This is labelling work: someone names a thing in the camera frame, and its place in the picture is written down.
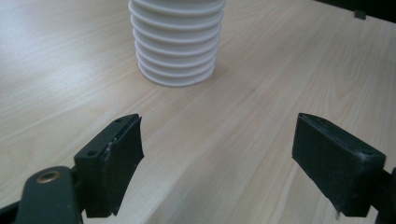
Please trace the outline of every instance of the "white plastic object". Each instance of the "white plastic object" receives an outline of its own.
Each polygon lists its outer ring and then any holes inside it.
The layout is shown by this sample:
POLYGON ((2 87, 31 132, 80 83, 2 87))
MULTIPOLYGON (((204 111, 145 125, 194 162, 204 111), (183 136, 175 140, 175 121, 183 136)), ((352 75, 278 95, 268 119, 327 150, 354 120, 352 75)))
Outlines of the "white plastic object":
POLYGON ((138 66, 149 80, 182 87, 215 69, 225 0, 130 0, 138 66))

